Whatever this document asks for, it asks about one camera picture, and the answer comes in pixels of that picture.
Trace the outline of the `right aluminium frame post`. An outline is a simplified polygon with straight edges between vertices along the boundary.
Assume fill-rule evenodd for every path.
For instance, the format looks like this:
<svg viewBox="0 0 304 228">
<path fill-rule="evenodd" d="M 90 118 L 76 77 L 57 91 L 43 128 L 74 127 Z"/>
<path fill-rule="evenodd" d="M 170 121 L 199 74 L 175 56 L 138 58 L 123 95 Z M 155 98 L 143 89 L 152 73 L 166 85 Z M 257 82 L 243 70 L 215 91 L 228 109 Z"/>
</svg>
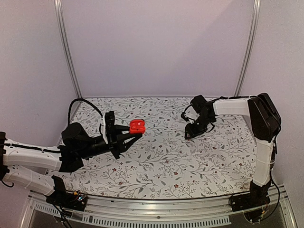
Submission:
<svg viewBox="0 0 304 228">
<path fill-rule="evenodd" d="M 254 0 L 253 1 L 253 9 L 252 9 L 252 17 L 251 17 L 251 23 L 249 28 L 249 35 L 247 39 L 247 45 L 245 49 L 244 58 L 241 65 L 241 70 L 239 73 L 239 77 L 237 80 L 236 89 L 234 91 L 234 96 L 240 96 L 241 90 L 245 81 L 247 68 L 250 62 L 251 52 L 254 46 L 254 41 L 256 37 L 257 27 L 258 27 L 258 21 L 259 21 L 259 14 L 260 14 L 260 6 L 261 6 L 261 0 Z"/>
</svg>

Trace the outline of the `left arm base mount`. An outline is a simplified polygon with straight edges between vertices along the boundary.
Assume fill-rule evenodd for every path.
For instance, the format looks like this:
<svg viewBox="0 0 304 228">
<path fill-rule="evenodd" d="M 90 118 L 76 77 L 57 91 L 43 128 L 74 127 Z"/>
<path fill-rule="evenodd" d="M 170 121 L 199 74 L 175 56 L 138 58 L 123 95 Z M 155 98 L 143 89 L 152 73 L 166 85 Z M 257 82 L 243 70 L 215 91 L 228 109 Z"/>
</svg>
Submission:
<svg viewBox="0 0 304 228">
<path fill-rule="evenodd" d="M 63 180 L 59 177 L 52 176 L 54 181 L 54 192 L 46 196 L 46 202 L 62 208 L 84 211 L 87 204 L 87 193 L 79 190 L 68 192 Z"/>
</svg>

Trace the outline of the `red round charging case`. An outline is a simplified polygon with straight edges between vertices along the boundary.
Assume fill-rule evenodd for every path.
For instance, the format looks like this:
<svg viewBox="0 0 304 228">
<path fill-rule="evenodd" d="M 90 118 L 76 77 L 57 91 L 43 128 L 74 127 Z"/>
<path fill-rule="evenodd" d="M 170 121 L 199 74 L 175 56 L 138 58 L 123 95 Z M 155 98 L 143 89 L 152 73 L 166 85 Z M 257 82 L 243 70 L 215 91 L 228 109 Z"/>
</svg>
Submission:
<svg viewBox="0 0 304 228">
<path fill-rule="evenodd" d="M 130 130 L 129 131 L 131 134 L 136 134 L 136 133 L 144 134 L 146 131 L 145 121 L 142 119 L 134 119 L 134 120 L 130 121 Z"/>
</svg>

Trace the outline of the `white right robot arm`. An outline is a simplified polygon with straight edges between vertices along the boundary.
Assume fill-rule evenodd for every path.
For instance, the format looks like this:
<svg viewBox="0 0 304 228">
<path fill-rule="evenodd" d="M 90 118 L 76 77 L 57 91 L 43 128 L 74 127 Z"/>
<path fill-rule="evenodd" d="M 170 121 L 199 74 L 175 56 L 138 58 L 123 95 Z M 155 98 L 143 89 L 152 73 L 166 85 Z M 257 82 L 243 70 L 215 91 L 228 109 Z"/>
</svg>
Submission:
<svg viewBox="0 0 304 228">
<path fill-rule="evenodd" d="M 275 163 L 276 138 L 281 131 L 281 117 L 269 94 L 250 96 L 219 97 L 207 101 L 202 95 L 194 97 L 189 105 L 198 114 L 197 119 L 181 113 L 185 126 L 185 139 L 192 139 L 208 132 L 216 116 L 241 115 L 249 119 L 249 130 L 256 143 L 256 169 L 246 195 L 249 207 L 256 207 L 263 201 L 272 182 L 272 168 Z"/>
</svg>

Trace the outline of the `aluminium frame post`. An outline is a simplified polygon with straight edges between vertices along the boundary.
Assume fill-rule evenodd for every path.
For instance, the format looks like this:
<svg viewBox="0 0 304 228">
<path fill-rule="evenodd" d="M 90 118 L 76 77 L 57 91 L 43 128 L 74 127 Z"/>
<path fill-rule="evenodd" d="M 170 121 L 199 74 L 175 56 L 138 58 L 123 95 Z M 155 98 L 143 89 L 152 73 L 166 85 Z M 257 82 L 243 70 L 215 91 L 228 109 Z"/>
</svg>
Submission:
<svg viewBox="0 0 304 228">
<path fill-rule="evenodd" d="M 261 6 L 261 0 L 254 0 L 253 1 L 253 9 L 252 9 L 252 17 L 251 17 L 251 23 L 249 28 L 249 35 L 247 39 L 247 45 L 245 49 L 244 58 L 241 65 L 241 70 L 239 73 L 239 77 L 237 80 L 236 89 L 234 91 L 234 96 L 240 96 L 241 90 L 245 81 L 247 68 L 250 62 L 251 52 L 254 46 L 254 41 L 256 37 L 257 27 L 258 27 L 258 21 L 259 21 L 259 14 L 260 14 L 260 6 Z"/>
<path fill-rule="evenodd" d="M 80 85 L 78 82 L 78 79 L 76 77 L 76 70 L 74 67 L 69 43 L 68 43 L 68 37 L 67 37 L 67 30 L 65 27 L 65 20 L 64 20 L 64 13 L 63 13 L 63 7 L 62 7 L 62 1 L 61 0 L 54 0 L 54 6 L 55 6 L 55 13 L 57 18 L 57 24 L 59 29 L 59 34 L 61 38 L 61 43 L 66 59 L 67 68 L 70 74 L 70 78 L 72 81 L 72 85 L 76 94 L 77 98 L 82 98 L 82 93 L 80 89 Z"/>
</svg>

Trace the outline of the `floral patterned table mat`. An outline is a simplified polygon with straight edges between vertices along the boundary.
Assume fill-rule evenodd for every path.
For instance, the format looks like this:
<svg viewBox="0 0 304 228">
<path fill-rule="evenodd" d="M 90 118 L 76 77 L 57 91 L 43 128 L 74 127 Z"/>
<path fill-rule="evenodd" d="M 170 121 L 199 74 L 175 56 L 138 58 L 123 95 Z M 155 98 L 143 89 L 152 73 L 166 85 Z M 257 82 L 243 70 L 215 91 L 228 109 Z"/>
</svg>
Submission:
<svg viewBox="0 0 304 228">
<path fill-rule="evenodd" d="M 99 135 L 101 114 L 114 111 L 116 124 L 145 121 L 146 132 L 115 159 L 105 153 L 84 161 L 73 173 L 54 172 L 66 189 L 91 195 L 131 199 L 186 199 L 244 192 L 255 173 L 257 149 L 249 119 L 217 117 L 214 129 L 195 139 L 184 138 L 181 113 L 189 97 L 92 98 L 73 117 L 88 135 Z"/>
</svg>

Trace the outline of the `left aluminium frame post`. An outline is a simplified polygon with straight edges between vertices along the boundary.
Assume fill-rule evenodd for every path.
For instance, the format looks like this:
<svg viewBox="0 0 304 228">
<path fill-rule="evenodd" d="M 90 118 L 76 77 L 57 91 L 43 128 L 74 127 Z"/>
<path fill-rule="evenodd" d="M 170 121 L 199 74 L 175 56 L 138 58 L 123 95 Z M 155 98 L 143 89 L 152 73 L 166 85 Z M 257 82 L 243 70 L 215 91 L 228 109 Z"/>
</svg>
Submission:
<svg viewBox="0 0 304 228">
<path fill-rule="evenodd" d="M 61 38 L 61 43 L 66 59 L 67 68 L 70 74 L 70 78 L 72 81 L 72 85 L 76 94 L 77 98 L 82 98 L 82 93 L 80 89 L 80 85 L 78 82 L 78 79 L 76 77 L 76 70 L 74 67 L 69 43 L 68 43 L 68 37 L 67 37 L 67 30 L 65 27 L 65 20 L 64 20 L 64 13 L 63 13 L 63 7 L 62 7 L 62 1 L 61 0 L 54 0 L 54 6 L 55 6 L 55 13 L 57 18 L 57 24 L 59 29 L 59 34 Z"/>
</svg>

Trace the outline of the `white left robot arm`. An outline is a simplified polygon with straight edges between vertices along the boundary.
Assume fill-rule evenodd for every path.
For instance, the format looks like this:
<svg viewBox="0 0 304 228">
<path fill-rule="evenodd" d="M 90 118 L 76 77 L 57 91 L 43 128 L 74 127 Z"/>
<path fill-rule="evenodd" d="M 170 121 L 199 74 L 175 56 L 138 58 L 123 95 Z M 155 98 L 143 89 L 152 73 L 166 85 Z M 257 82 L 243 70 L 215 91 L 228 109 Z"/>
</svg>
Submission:
<svg viewBox="0 0 304 228">
<path fill-rule="evenodd" d="M 107 123 L 103 134 L 90 137 L 80 123 L 70 124 L 63 132 L 63 145 L 41 147 L 21 144 L 0 133 L 0 179 L 13 182 L 45 196 L 52 196 L 60 206 L 71 197 L 61 178 L 43 176 L 31 167 L 72 173 L 83 167 L 83 161 L 111 152 L 119 159 L 145 133 L 145 122 L 132 120 L 129 126 Z"/>
</svg>

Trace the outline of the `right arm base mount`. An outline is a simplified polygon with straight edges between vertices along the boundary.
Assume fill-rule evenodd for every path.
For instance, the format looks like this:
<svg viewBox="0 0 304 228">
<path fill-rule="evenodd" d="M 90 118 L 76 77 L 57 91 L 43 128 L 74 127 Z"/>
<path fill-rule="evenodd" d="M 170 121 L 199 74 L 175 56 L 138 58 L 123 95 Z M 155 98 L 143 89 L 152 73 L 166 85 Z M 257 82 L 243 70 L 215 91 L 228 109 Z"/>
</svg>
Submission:
<svg viewBox="0 0 304 228">
<path fill-rule="evenodd" d="M 231 195 L 228 200 L 228 204 L 232 208 L 233 212 L 266 205 L 270 202 L 268 189 L 269 185 L 261 187 L 251 182 L 249 193 Z"/>
</svg>

